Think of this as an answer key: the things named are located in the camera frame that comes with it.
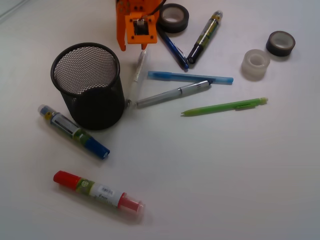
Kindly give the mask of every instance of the pen clip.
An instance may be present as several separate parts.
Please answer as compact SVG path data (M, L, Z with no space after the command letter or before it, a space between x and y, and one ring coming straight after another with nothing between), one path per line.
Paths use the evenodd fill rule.
M178 51L183 55L183 57L184 57L184 60L185 61L187 61L187 57L186 57L186 55L184 54L184 52L183 51L181 51L181 49L173 42L173 45L178 49Z
M250 103L247 105L242 105L242 106L236 106L234 109L235 110L244 110L244 109L253 109L255 108L257 105L255 103Z

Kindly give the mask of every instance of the marker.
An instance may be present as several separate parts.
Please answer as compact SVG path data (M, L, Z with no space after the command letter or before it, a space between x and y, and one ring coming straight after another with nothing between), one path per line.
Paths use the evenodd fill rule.
M222 11L216 11L212 15L212 17L209 19L209 21L206 23L202 33L200 34L198 40L194 44L193 49L191 50L189 56L187 57L190 64L196 63L198 57L200 56L202 51L205 49L205 47L208 45L212 34L220 24L222 16L223 16Z
M95 140L85 130L78 127L75 123L63 116L60 112L55 111L47 105L41 105L38 111L50 125L55 126L64 132L68 137L80 143L83 147L97 155L99 158L104 159L110 150Z
M205 87L210 86L212 84L212 82L213 82L212 80L206 80L206 81L193 83L193 84L190 84L187 86L182 86L177 89L173 89L171 91L166 91L166 92L160 93L155 96L141 99L136 102L136 106L137 106L137 108L143 108L143 107L146 107L149 105L156 104L156 103L161 102L163 100L174 99L174 98L177 98L177 97L182 96L184 94L190 94L190 93L198 91L201 88L205 88Z
M203 114L212 114L212 113L217 113L217 112L222 112L227 110L249 109L249 108L255 108L258 105L264 105L267 103L267 101L268 101L268 98L262 97L262 98L256 98L256 99L245 100L245 101L236 101L236 102L230 102L225 104L194 108L194 109L184 111L181 114L183 114L183 117L191 117L191 116L197 116L197 115L203 115Z
M223 76L203 76L203 75L192 75L183 73L172 73L166 71L149 71L148 77L154 79L161 79L164 81L169 81L171 79L178 81L188 81L188 82L201 82L206 80L211 80L213 84L228 84L231 85L234 82L232 77Z
M145 208L142 201L136 201L123 191L117 191L108 186L73 175L65 171L58 171L53 181L76 191L79 194L91 197L103 204L125 210L134 215L141 216Z

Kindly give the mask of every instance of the dark gray tape roll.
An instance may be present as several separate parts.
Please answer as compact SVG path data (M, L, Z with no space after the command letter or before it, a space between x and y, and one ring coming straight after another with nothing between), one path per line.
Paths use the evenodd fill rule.
M158 24L167 33L176 34L182 32L187 28L188 22L189 12L179 4L165 4L159 11Z
M266 49L273 55L278 57L289 56L296 45L293 36L285 31L275 31L270 34L266 42Z

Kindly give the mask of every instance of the red marker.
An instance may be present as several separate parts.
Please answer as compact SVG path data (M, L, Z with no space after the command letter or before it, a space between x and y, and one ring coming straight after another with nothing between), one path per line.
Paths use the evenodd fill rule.
M63 186L66 186L77 193L89 196L104 204L116 207L121 210L126 210L137 216L143 213L145 204L142 201L136 201L129 197L127 193L116 191L108 186L90 181L88 179L73 175L65 171L58 171L53 181Z

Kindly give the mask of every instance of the mesh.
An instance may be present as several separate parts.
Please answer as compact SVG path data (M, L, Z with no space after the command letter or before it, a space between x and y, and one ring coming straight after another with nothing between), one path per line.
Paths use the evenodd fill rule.
M107 87L117 75L116 60L105 49L86 46L70 51L57 63L56 83L72 94Z
M83 128L102 130L122 116L125 98L119 61L107 47L80 43L53 62L51 79L73 119Z

